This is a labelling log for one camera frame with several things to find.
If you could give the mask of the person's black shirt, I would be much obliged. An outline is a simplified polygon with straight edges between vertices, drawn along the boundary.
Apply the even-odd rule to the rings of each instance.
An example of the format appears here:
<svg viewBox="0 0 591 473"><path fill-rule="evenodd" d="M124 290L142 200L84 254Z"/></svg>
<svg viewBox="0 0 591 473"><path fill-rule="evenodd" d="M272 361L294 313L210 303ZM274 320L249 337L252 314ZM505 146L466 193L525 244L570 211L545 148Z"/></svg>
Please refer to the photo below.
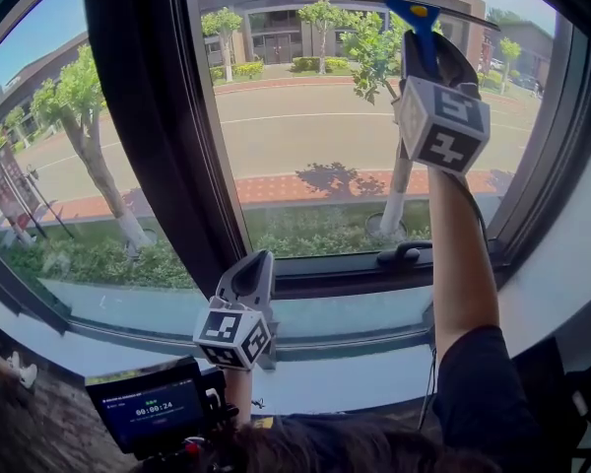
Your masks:
<svg viewBox="0 0 591 473"><path fill-rule="evenodd" d="M246 473L549 473L558 468L535 421L502 333L483 326L440 366L435 442L376 416L292 415L247 428Z"/></svg>

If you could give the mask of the red notice board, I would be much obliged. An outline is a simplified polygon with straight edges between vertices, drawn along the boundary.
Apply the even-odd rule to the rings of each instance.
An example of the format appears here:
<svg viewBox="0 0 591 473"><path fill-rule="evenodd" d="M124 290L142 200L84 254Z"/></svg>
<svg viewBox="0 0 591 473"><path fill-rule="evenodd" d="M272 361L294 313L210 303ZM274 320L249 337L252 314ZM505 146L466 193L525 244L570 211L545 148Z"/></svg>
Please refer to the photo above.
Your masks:
<svg viewBox="0 0 591 473"><path fill-rule="evenodd" d="M0 146L0 212L25 247L33 246L28 232L40 202L25 178L9 144Z"/></svg>

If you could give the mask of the black monitor screen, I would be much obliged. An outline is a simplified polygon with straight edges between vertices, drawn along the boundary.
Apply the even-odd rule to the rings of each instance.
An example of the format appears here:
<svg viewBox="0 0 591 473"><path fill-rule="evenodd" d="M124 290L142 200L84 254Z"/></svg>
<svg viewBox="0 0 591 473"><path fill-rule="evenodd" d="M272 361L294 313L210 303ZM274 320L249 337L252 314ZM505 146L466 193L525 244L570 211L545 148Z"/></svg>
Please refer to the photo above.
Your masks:
<svg viewBox="0 0 591 473"><path fill-rule="evenodd" d="M90 377L86 390L119 449L138 460L177 452L238 414L223 372L201 371L192 357Z"/></svg>

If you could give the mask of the black street lamp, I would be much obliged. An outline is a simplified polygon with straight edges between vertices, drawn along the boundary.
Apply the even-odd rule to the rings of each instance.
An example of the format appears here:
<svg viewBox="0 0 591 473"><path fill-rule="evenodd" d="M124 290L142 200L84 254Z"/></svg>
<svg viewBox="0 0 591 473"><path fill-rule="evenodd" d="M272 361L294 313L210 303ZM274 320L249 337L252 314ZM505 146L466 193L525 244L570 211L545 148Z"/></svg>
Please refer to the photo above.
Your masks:
<svg viewBox="0 0 591 473"><path fill-rule="evenodd" d="M55 210L52 208L52 206L50 205L48 200L45 198L45 196L41 193L40 189L36 185L36 182L39 179L39 175L38 175L37 170L34 169L31 165L27 165L26 179L29 181L30 185L32 186L32 188L35 191L35 193L37 194L37 196L44 203L46 209L53 215L56 222L61 226L61 228L64 230L64 232L69 236L70 239L75 239L74 234L63 223L63 221L60 219L59 215L55 212Z"/></svg>

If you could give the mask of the black window frame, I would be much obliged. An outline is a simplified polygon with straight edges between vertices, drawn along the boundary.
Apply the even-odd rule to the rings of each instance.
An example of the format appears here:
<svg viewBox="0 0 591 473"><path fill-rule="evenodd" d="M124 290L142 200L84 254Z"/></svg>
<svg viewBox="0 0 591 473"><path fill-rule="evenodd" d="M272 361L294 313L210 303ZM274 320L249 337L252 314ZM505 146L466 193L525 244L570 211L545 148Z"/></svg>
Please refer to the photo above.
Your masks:
<svg viewBox="0 0 591 473"><path fill-rule="evenodd" d="M492 224L492 265L506 282L553 226L591 154L591 0L544 0L558 11L553 62L529 147ZM0 0L0 27L22 0ZM197 0L84 0L104 99L132 169L207 307L222 273L254 248L226 169ZM273 301L332 298L431 287L432 256L381 267L378 251L275 256ZM0 294L0 303L25 314ZM421 324L359 338L284 344L264 365L399 350L431 337L432 303ZM167 355L195 355L187 342L69 328L88 338Z"/></svg>

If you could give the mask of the green hedge bushes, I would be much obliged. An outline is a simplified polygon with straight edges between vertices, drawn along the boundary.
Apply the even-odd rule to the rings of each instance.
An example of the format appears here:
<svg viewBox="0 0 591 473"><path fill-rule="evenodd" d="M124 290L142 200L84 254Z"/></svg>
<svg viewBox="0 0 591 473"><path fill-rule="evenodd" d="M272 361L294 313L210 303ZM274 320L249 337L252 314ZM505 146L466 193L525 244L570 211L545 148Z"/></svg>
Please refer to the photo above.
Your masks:
<svg viewBox="0 0 591 473"><path fill-rule="evenodd" d="M368 234L375 203L348 207L252 209L244 214L252 246L281 258L367 252L393 246L394 236ZM47 236L26 248L18 241L0 247L0 256L24 280L129 287L193 289L188 274L158 222L144 219L156 241L131 254L114 221L78 223L64 231L47 229Z"/></svg>

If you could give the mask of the short wide window glass pane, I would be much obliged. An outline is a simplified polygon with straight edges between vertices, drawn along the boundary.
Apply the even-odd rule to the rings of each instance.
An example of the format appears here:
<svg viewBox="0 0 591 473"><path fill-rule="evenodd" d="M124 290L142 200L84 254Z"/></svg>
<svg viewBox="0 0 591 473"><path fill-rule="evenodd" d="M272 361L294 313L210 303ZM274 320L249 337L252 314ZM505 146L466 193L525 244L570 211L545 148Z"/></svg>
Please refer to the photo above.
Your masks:
<svg viewBox="0 0 591 473"><path fill-rule="evenodd" d="M432 287L272 302L281 343L359 338L421 324Z"/></svg>

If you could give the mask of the street tree with sawn top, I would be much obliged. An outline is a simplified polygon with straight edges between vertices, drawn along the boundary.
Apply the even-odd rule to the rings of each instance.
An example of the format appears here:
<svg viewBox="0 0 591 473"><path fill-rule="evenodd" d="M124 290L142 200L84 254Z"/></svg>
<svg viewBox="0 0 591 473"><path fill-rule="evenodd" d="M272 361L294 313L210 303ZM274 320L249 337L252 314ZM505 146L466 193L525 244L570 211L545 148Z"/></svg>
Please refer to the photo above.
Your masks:
<svg viewBox="0 0 591 473"><path fill-rule="evenodd" d="M395 13L392 12L392 14L399 18L400 21L391 30L382 29L381 21L376 13L358 13L349 19L351 27L342 35L342 41L348 53L356 58L359 63L358 70L353 73L355 92L366 101L374 101L380 88L390 88L391 84L388 78L392 70L393 60L400 59L402 65L401 47L403 35L406 31L414 30L412 26ZM433 26L432 37L434 40L437 34ZM438 62L435 74L430 74L427 70L426 73L426 80L445 86L439 72ZM397 110L405 84L406 82L401 81L400 69L399 86L390 91L394 120L397 126ZM399 133L399 143L388 198L382 217L374 225L377 233L393 237L401 237L404 234L404 230L401 228L401 219L413 163L415 162L407 158Z"/></svg>

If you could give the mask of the white window sill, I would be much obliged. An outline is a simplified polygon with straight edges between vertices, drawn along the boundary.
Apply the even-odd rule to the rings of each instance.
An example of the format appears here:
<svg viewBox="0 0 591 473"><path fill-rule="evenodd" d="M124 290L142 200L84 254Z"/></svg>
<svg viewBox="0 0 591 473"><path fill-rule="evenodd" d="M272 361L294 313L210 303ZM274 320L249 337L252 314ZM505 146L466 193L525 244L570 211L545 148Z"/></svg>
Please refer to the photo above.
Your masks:
<svg viewBox="0 0 591 473"><path fill-rule="evenodd" d="M29 350L83 377L144 368L174 359L100 341L63 335L0 303L0 329ZM279 362L255 369L253 396L263 414L329 413L390 405L425 395L431 364L428 345L353 358Z"/></svg>

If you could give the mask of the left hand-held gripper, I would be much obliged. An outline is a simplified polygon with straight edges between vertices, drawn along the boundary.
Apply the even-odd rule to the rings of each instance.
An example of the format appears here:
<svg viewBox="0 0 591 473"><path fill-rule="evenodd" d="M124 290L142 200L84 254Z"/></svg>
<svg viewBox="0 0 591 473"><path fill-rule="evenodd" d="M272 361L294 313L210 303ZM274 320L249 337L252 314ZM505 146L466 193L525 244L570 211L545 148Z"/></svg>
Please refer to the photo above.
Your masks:
<svg viewBox="0 0 591 473"><path fill-rule="evenodd" d="M245 372L254 368L272 338L259 310L270 306L274 287L270 250L248 254L222 275L216 295L198 313L193 333L193 342L209 363Z"/></svg>

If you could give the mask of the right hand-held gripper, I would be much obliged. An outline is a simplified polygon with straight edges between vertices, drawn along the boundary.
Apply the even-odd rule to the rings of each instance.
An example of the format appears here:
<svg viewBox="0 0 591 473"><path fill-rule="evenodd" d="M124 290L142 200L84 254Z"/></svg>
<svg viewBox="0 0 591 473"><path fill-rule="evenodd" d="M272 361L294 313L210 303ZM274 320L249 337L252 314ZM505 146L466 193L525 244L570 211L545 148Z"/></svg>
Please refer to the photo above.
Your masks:
<svg viewBox="0 0 591 473"><path fill-rule="evenodd" d="M480 100L477 72L462 51L442 34L435 36L435 49L447 87L426 80L417 34L403 35L400 138L410 161L464 175L490 140L491 108Z"/></svg>

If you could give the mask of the large fixed window glass pane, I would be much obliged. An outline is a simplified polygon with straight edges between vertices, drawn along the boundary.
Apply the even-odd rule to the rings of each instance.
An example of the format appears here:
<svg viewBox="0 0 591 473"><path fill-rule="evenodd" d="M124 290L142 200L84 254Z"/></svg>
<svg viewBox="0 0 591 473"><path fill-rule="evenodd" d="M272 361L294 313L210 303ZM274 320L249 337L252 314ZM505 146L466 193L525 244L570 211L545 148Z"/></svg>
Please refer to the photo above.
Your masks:
<svg viewBox="0 0 591 473"><path fill-rule="evenodd" d="M22 0L1 25L0 61L13 51L6 45L8 41L16 45L25 43L19 37L12 39L13 33L33 34L33 25L40 22L41 12L36 12L33 19L29 18L29 14L39 1ZM61 124L45 123L32 112L34 92L47 79L57 82L61 69L77 59L82 45L91 47L88 26L84 33L23 69L22 79L12 78L7 86L15 91L7 97L6 104L0 106L0 146L5 143L10 145L25 177L27 165L37 170L39 179L36 185L68 229L78 223L116 222ZM100 111L99 128L103 157L116 187L154 243L156 233L144 228L144 219L152 217L163 232L164 229L132 169L106 102ZM41 199L37 198L40 205L34 214L35 223L30 223L28 227L34 242L46 237L48 228L61 228ZM135 249L120 231L129 253L134 254L149 246ZM14 241L20 242L0 212L0 247L10 247ZM1 256L0 294L25 314L59 332L69 328L117 331L129 337L173 342L190 340L198 310L205 302L197 286L193 289L168 289L51 279L39 279L31 284L22 279Z"/></svg>

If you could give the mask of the small roadside tree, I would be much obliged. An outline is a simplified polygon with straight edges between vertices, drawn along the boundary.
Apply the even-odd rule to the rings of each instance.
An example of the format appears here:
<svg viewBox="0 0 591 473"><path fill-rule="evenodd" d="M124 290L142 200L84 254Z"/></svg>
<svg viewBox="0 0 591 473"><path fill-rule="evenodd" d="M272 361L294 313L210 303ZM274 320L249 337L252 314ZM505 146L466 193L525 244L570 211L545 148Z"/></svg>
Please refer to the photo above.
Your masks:
<svg viewBox="0 0 591 473"><path fill-rule="evenodd" d="M311 25L319 34L319 67L320 75L326 74L326 38L330 29L342 27L347 20L345 10L333 5L328 0L318 0L306 4L298 10L300 19Z"/></svg>
<svg viewBox="0 0 591 473"><path fill-rule="evenodd" d="M502 71L502 79L500 85L500 93L503 95L508 80L508 75L513 63L521 53L520 45L505 36L499 43L500 51L503 56L504 67Z"/></svg>
<svg viewBox="0 0 591 473"><path fill-rule="evenodd" d="M203 35L216 35L219 38L227 82L232 81L230 43L233 33L239 30L241 23L242 17L227 7L201 17Z"/></svg>

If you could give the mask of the blue brass squeegee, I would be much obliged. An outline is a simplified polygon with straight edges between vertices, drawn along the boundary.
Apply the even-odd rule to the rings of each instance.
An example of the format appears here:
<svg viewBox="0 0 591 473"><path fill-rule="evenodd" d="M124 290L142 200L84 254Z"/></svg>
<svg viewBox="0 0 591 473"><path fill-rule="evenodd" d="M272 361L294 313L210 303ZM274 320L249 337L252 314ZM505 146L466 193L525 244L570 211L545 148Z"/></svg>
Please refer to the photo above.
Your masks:
<svg viewBox="0 0 591 473"><path fill-rule="evenodd" d="M476 24L487 29L500 31L498 24L475 17L469 14L449 9L442 6L428 4L414 0L355 0L368 3L384 4L390 11L406 21L413 27L417 36L417 41L421 54L423 56L426 70L430 74L437 71L435 40L432 37L432 27L438 20L440 14L451 16L453 18Z"/></svg>

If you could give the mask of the leaning street tree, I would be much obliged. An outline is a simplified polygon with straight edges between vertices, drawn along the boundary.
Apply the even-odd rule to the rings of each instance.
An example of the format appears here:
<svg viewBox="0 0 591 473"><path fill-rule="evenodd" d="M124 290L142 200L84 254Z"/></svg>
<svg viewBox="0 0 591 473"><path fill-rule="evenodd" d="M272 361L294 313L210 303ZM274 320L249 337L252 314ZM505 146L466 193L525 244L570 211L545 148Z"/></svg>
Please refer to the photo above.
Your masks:
<svg viewBox="0 0 591 473"><path fill-rule="evenodd" d="M99 117L105 104L92 49L82 45L59 80L45 80L33 94L32 112L48 124L60 123L77 157L105 200L130 245L140 250L153 242L118 191L103 157Z"/></svg>

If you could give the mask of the casement window glass pane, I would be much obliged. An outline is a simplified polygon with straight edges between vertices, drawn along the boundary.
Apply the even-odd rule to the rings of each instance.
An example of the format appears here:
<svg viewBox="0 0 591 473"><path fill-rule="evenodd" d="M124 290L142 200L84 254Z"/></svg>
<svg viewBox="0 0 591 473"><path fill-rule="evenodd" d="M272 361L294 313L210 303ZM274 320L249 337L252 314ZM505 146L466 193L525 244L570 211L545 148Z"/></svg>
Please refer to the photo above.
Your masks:
<svg viewBox="0 0 591 473"><path fill-rule="evenodd" d="M212 76L218 133L227 151L226 169L244 214L252 209L348 207L377 204L368 234L385 209L399 143L391 89L398 88L400 59L394 59L390 88L374 101L355 92L359 63L342 41L358 13L374 12L383 30L399 18L384 5L328 0L347 13L342 27L326 38L326 74L318 73L319 34L298 10L314 1L279 0L258 8L223 6L242 17L230 43L232 81L226 81L219 38L203 35ZM542 89L553 62L559 14L544 0L483 0L483 19L500 31L440 14L435 29L472 63L480 93L491 108L491 139L471 167L468 182L485 221L492 224L529 147L542 107ZM521 53L500 93L507 36ZM401 228L393 246L430 235L428 173L412 164Z"/></svg>

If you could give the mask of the person's right forearm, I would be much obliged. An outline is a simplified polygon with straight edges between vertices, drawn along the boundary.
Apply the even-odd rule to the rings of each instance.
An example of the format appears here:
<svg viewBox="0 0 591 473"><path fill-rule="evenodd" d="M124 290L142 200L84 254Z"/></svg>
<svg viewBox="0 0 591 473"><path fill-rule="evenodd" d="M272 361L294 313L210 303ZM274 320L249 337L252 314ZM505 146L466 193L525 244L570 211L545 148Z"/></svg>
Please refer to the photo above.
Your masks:
<svg viewBox="0 0 591 473"><path fill-rule="evenodd" d="M474 203L458 179L428 171L436 355L466 333L498 326L495 280Z"/></svg>

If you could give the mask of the person's left forearm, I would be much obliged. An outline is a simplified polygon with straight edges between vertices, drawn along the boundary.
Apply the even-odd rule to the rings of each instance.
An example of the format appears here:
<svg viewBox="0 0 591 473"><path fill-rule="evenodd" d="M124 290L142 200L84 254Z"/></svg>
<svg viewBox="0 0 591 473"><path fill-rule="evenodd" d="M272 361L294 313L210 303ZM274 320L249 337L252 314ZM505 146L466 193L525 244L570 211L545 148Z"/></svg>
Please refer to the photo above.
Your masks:
<svg viewBox="0 0 591 473"><path fill-rule="evenodd" d="M240 428L250 422L252 400L252 371L223 369L226 381L226 401L238 409L236 425Z"/></svg>

